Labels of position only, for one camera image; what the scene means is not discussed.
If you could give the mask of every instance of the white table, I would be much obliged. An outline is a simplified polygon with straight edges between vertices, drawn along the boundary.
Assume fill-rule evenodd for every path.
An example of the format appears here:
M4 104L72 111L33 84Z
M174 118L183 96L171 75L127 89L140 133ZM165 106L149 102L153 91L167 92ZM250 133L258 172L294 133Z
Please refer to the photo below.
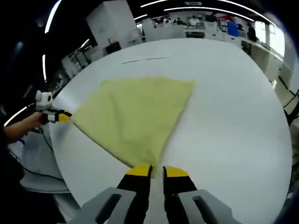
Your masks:
M75 112L104 80L157 75L198 81L164 149L161 167L187 171L198 189L231 207L239 222L271 223L289 187L290 133L271 84L233 44L172 39L118 51L82 70L54 106ZM61 174L80 206L116 187L129 170L72 123L52 124L50 133ZM162 195L152 197L163 203ZM160 214L162 206L151 207L147 215Z

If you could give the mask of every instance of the yellow cloth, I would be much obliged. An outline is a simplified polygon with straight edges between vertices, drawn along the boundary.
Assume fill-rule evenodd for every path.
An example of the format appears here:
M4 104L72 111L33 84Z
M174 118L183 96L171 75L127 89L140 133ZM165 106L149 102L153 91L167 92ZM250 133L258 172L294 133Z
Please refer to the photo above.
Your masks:
M156 166L193 84L165 77L105 81L72 119L88 137L129 166Z

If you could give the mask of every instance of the ceiling light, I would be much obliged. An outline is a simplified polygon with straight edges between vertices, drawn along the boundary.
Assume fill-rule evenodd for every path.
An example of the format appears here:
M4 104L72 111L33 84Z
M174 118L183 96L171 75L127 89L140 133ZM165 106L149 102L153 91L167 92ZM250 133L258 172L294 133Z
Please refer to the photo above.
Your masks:
M153 4L156 4L156 3L162 2L162 1L167 1L167 0L159 0L159 1L154 1L154 2L151 2L151 3L145 4L145 5L143 5L143 6L140 6L140 8L142 8L142 7L146 7L146 6L150 6L150 5L153 5Z
M134 18L134 20L138 20L138 19L140 19L140 18L142 18L142 17L145 17L145 16L148 16L148 15L145 14L145 15L139 16L139 17L137 17L137 18Z
M46 55L43 55L42 60L43 60L43 79L45 80L45 82L47 82L46 65L45 65Z
M84 45L87 44L87 42L89 42L89 39L87 39L87 40L81 45L81 47L84 47Z
M46 29L45 29L45 34L48 33L49 29L50 29L50 25L52 23L52 19L54 17L54 14L59 6L59 4L61 3L61 0L59 0L58 2L56 2L56 4L53 6L51 12L50 12L50 15L48 17L48 21L47 21L47 24L46 24Z
M176 9L209 9L209 10L217 10L217 11L221 11L221 12L225 12L225 13L230 13L230 14L234 14L234 15L237 15L239 17L242 17L246 20L249 20L249 21L252 21L254 22L253 19L245 16L245 15L240 15L238 13L233 13L231 11L227 11L227 10L224 10L224 9L219 9L219 8L209 8L209 7L178 7L178 8L168 8L168 9L164 9L164 11L170 11L170 10L176 10Z
M17 113L15 113L10 119L8 119L7 122L5 122L4 127L6 127L12 119L14 119L16 116L18 116L20 113L22 113L24 110L27 109L27 106L24 107L23 109L20 109Z
M242 7L242 8L245 8L245 9L247 9L247 10L249 10L249 11L251 11L251 12L253 12L253 13L259 15L259 16L261 16L263 19L265 19L265 20L268 21L269 23L271 23L271 24L273 24L274 26L276 26L276 24L275 24L274 22L272 22L271 20L269 20L266 16L264 16L264 15L258 13L257 11L255 11L255 10L253 10L253 9L251 9L251 8L248 8L248 7L246 7L246 6L240 5L240 4L235 3L235 2L232 2L232 1L227 1L227 0L218 0L218 1L227 2L227 3L230 3L230 4L234 4L234 5L236 5L236 6L240 6L240 7Z

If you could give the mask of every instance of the black cable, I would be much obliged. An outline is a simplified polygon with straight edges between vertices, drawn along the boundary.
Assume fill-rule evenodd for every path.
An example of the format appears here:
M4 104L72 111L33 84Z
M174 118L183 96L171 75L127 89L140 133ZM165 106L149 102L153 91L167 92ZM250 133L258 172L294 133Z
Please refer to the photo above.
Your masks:
M47 141L47 139L46 139L46 136L45 136L44 133L43 133L43 129L42 129L41 127L38 127L38 129L41 131L41 133L42 133L42 135L43 135L43 138L45 139L45 141L46 141L48 147L51 149L52 152L54 152L54 151L53 151L53 148L50 146L50 144L48 143L48 141Z
M296 94L295 94L295 96L284 106L284 108L285 107L287 107L295 98L296 98L296 96L297 96L297 94L298 94L298 92L299 92L299 89L298 89L298 91L296 92Z
M16 156L16 154L14 154L11 150L9 150L9 151L10 151L10 153L13 154L16 158L18 158L18 157ZM19 162L19 164L21 165L21 167L22 167L24 170L26 170L27 172L29 172L29 173L31 173L31 174L35 174L35 175L38 175L38 176L50 177L50 178L53 178L53 179L56 179L56 180L59 180L59 181L63 181L63 182L64 182L63 179L60 179L60 178L58 178L58 177L54 177L54 176L51 176L51 175L48 175L48 174L39 174L39 173L33 172L33 171L31 171L31 170L25 168L20 162Z

